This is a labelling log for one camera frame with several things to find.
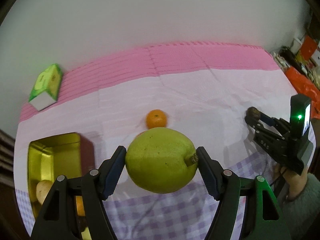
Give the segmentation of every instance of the red plastic bag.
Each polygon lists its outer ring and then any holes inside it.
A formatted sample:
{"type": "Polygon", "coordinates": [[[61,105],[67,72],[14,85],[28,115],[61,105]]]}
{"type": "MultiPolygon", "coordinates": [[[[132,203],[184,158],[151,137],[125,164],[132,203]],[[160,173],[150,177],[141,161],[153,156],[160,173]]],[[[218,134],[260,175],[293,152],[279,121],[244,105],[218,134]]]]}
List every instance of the red plastic bag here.
{"type": "Polygon", "coordinates": [[[290,67],[285,75],[299,94],[311,98],[311,118],[320,119],[320,91],[305,76],[301,75],[294,67],[290,67]]]}

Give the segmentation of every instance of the purple checkered cloth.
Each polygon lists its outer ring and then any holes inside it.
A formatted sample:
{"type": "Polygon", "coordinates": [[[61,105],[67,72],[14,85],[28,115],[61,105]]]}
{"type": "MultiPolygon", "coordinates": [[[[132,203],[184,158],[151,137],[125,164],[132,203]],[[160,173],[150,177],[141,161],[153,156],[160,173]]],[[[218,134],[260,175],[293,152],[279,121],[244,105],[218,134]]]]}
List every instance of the purple checkered cloth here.
{"type": "MultiPolygon", "coordinates": [[[[254,153],[230,167],[238,176],[264,176],[272,180],[274,161],[266,153],[254,153]]],[[[16,190],[21,216],[29,234],[35,219],[28,193],[16,190]]],[[[241,197],[232,239],[240,235],[245,197],[241,197]]],[[[104,207],[118,239],[204,239],[218,202],[202,181],[191,182],[170,194],[152,194],[124,201],[104,201],[104,207]]]]}

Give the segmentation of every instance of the table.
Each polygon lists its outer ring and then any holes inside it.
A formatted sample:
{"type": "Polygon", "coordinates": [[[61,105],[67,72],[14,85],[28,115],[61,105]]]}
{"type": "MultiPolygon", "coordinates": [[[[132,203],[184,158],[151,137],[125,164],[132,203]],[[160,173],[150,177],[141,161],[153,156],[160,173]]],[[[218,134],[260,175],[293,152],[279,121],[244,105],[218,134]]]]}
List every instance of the table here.
{"type": "MultiPolygon", "coordinates": [[[[244,122],[249,106],[289,120],[296,94],[270,54],[260,47],[210,41],[156,44],[99,58],[66,73],[59,100],[37,112],[22,107],[15,145],[14,181],[29,234],[34,224],[27,188],[28,144],[79,132],[94,143],[99,167],[118,145],[128,147],[146,129],[152,109],[168,114],[168,127],[204,146],[212,159],[238,176],[272,181],[273,160],[252,142],[244,122]]],[[[312,127],[309,139],[314,143],[312,127]]],[[[217,202],[199,172],[183,189],[153,194],[137,187],[124,169],[104,202],[119,239],[203,239],[217,202]]],[[[241,229],[241,198],[233,239],[241,229]]]]}

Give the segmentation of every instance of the black cable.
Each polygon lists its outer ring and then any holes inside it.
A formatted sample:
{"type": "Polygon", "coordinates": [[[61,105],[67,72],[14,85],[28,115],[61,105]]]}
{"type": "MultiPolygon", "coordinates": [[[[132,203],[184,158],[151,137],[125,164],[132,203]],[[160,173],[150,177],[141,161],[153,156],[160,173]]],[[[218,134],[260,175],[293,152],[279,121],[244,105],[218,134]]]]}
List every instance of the black cable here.
{"type": "Polygon", "coordinates": [[[283,176],[283,174],[287,171],[287,169],[288,169],[288,168],[285,168],[285,170],[284,170],[282,173],[280,173],[280,176],[279,176],[278,178],[276,178],[276,179],[270,184],[270,187],[271,187],[273,184],[275,184],[275,183],[283,176]]]}

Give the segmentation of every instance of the pink tablecloth border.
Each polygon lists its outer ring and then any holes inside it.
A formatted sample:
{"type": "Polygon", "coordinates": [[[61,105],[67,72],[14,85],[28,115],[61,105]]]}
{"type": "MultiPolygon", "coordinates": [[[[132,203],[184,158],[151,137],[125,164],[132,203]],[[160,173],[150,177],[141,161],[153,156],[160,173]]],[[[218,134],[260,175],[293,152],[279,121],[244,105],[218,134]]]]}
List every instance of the pink tablecloth border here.
{"type": "MultiPolygon", "coordinates": [[[[130,80],[204,69],[270,71],[279,68],[270,54],[257,46],[211,41],[150,45],[102,57],[65,73],[58,101],[41,112],[130,80]]],[[[20,122],[37,113],[33,106],[25,103],[20,122]]]]}

